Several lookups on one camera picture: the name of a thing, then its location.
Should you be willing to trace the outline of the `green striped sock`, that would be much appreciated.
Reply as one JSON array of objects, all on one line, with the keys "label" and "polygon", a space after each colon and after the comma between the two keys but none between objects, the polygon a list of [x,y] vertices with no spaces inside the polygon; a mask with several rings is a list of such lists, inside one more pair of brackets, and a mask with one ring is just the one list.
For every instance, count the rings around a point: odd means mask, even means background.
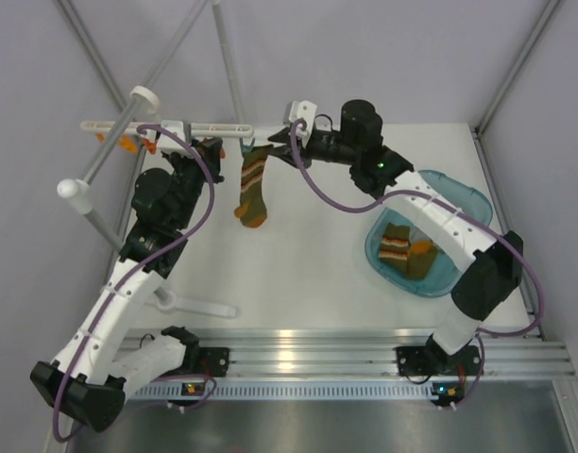
[{"label": "green striped sock", "polygon": [[263,178],[266,161],[272,148],[272,145],[256,146],[243,156],[239,205],[234,210],[234,216],[243,227],[257,228],[267,219]]},{"label": "green striped sock", "polygon": [[388,223],[379,246],[379,260],[405,275],[410,248],[410,228]]}]

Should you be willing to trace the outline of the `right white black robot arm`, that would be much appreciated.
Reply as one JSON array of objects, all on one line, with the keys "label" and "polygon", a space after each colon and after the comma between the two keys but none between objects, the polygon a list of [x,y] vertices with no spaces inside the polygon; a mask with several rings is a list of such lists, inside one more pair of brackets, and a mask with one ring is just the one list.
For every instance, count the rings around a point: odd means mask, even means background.
[{"label": "right white black robot arm", "polygon": [[[471,362],[467,348],[491,312],[520,284],[523,241],[509,231],[499,235],[466,216],[427,185],[414,165],[383,143],[383,120],[361,99],[346,102],[338,129],[319,130],[317,106],[288,104],[282,131],[269,137],[274,156],[298,168],[316,195],[346,213],[385,205],[413,223],[452,260],[461,277],[450,292],[450,310],[421,347],[411,368],[417,376],[440,376]],[[354,185],[370,195],[363,207],[342,205],[319,189],[307,169],[312,161],[347,165]]]}]

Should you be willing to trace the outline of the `teal clothespin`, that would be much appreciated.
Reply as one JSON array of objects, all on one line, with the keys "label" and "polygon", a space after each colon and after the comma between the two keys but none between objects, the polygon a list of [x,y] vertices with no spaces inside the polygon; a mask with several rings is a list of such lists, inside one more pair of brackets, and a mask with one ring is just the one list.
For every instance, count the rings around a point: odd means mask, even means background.
[{"label": "teal clothespin", "polygon": [[240,146],[241,154],[243,156],[247,156],[248,154],[250,154],[255,147],[255,143],[256,143],[256,140],[254,138],[251,138],[251,139],[240,138],[239,139],[239,146]]}]

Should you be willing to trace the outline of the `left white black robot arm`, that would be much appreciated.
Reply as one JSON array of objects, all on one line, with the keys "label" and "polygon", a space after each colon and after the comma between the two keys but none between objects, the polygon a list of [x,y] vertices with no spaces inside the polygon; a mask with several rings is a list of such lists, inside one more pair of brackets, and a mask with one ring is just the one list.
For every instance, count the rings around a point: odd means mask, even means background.
[{"label": "left white black robot arm", "polygon": [[166,153],[173,170],[151,168],[136,179],[131,206],[137,220],[110,280],[69,343],[51,361],[39,361],[30,380],[53,410],[52,427],[66,415],[95,432],[110,427],[127,400],[161,376],[201,369],[199,339],[184,327],[167,327],[141,349],[116,358],[142,307],[166,282],[187,243],[205,186],[222,181],[223,143],[193,140],[199,157]]}]

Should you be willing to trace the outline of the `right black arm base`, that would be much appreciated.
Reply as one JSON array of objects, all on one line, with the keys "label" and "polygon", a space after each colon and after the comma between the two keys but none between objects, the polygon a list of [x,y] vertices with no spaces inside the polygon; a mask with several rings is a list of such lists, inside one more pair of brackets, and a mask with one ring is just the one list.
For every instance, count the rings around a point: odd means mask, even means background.
[{"label": "right black arm base", "polygon": [[396,348],[398,374],[404,378],[430,377],[434,373],[423,345],[404,345]]}]

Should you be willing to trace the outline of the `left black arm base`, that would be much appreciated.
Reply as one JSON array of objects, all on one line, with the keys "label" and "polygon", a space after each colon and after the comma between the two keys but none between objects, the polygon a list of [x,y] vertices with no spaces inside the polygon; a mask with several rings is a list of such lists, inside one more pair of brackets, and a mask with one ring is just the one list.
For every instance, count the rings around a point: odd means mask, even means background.
[{"label": "left black arm base", "polygon": [[230,366],[227,347],[200,347],[193,372],[213,378],[223,378]]}]

